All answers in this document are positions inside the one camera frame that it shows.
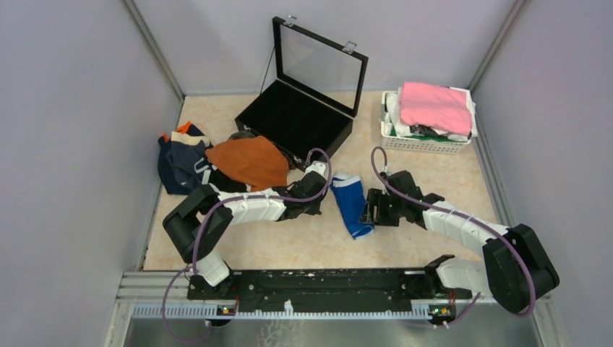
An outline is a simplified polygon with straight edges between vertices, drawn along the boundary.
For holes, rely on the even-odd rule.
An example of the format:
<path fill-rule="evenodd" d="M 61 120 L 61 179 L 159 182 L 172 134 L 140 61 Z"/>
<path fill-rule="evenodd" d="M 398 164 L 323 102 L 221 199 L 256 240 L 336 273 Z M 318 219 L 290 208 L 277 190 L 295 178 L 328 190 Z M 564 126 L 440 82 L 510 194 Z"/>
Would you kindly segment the royal blue underwear white trim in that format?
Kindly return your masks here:
<path fill-rule="evenodd" d="M 359 175 L 337 172 L 330 184 L 344 225 L 352 239 L 357 240 L 374 231 L 372 223 L 360 222 L 366 207 L 364 187 Z"/>

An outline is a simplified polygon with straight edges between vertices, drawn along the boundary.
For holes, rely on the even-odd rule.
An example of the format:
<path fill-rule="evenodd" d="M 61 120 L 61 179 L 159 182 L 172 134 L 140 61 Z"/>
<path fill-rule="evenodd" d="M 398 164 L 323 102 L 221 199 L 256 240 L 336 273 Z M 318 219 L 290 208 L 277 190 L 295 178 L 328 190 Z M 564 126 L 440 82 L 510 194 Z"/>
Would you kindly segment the orange underwear cream waistband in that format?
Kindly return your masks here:
<path fill-rule="evenodd" d="M 288 184 L 288 159 L 265 137 L 226 140 L 205 154 L 221 173 L 249 185 L 252 192 Z"/>

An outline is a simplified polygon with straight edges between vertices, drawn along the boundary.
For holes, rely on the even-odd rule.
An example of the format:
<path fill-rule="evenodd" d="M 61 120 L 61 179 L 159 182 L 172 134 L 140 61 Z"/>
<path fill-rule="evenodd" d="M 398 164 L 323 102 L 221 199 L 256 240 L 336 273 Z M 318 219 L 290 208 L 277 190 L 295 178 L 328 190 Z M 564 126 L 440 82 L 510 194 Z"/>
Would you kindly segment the black underwear white trim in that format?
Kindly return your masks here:
<path fill-rule="evenodd" d="M 209 163 L 204 158 L 199 159 L 194 164 L 194 172 L 197 180 L 202 185 L 213 184 L 223 192 L 248 192 L 247 184 L 238 182 L 224 174 L 217 166 Z"/>

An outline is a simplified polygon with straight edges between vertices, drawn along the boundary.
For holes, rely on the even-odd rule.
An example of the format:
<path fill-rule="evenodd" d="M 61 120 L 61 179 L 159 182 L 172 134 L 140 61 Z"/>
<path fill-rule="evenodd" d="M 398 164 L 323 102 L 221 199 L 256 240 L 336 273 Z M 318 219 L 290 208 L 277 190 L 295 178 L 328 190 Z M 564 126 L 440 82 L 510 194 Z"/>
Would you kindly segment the olive grey underwear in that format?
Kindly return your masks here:
<path fill-rule="evenodd" d="M 253 139 L 256 135 L 251 133 L 250 131 L 241 130 L 238 132 L 234 132 L 228 138 L 228 140 L 244 140 L 244 139 Z"/>

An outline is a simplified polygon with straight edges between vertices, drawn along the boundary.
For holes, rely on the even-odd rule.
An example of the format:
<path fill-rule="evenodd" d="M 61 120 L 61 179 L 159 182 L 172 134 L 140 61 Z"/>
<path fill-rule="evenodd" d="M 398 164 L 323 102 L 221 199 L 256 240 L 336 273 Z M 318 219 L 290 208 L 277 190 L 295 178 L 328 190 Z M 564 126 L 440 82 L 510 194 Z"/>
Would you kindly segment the dark blue underwear cream waistband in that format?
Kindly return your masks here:
<path fill-rule="evenodd" d="M 213 165 L 205 154 L 210 147 L 211 142 L 204 135 L 172 132 L 171 149 L 167 159 L 174 178 L 181 187 L 193 192 L 210 181 Z"/>

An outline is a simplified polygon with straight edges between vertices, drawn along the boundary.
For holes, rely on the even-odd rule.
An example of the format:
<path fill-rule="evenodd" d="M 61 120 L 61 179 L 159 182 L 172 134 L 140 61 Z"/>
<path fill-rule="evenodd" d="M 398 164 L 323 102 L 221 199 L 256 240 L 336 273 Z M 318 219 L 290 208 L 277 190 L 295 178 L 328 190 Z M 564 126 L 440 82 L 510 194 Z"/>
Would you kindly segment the navy underwear orange waistband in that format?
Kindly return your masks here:
<path fill-rule="evenodd" d="M 178 127 L 176 129 L 176 132 L 193 136 L 202 135 L 201 131 L 190 121 Z M 188 189 L 181 187 L 176 182 L 171 168 L 171 164 L 167 159 L 171 149 L 171 136 L 168 136 L 167 134 L 162 134 L 158 138 L 158 145 L 160 146 L 158 154 L 158 175 L 167 193 L 189 195 L 191 192 Z"/>

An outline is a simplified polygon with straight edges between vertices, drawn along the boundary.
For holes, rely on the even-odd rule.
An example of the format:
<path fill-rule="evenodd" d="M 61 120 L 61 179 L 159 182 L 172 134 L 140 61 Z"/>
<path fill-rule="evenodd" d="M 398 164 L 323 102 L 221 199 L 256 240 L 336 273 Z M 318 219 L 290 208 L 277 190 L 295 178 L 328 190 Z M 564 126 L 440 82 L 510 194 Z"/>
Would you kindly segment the black display case glass lid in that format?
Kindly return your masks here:
<path fill-rule="evenodd" d="M 312 32 L 295 17 L 274 17 L 275 78 L 235 118 L 241 131 L 271 141 L 300 170 L 313 148 L 333 156 L 353 130 L 368 56 L 352 41 L 341 44 Z"/>

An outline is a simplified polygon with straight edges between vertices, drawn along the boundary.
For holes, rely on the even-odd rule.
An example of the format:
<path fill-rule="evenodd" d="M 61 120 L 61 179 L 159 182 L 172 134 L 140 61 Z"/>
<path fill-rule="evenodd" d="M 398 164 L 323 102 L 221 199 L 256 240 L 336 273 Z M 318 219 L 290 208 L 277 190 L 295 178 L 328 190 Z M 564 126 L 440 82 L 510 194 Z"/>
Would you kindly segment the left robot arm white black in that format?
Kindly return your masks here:
<path fill-rule="evenodd" d="M 319 215 L 331 181 L 328 165 L 315 161 L 303 177 L 287 187 L 261 192 L 230 193 L 205 184 L 163 219 L 163 228 L 191 271 L 204 278 L 215 299 L 229 295 L 230 270 L 215 246 L 229 226 L 256 221 L 284 221 L 302 214 Z"/>

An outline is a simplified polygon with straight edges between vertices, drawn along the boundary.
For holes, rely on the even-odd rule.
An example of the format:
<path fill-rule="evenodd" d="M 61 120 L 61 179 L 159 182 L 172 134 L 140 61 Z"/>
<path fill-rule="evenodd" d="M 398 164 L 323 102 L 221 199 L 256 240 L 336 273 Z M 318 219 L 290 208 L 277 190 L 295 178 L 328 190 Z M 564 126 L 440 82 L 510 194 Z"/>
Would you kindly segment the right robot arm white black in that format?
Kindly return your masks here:
<path fill-rule="evenodd" d="M 428 266 L 425 291 L 442 298 L 452 289 L 491 296 L 520 314 L 560 284 L 560 277 L 536 232 L 474 217 L 435 194 L 423 194 L 408 171 L 382 173 L 384 189 L 371 188 L 361 222 L 398 226 L 401 219 L 452 239 L 480 256 L 479 261 L 441 256 Z"/>

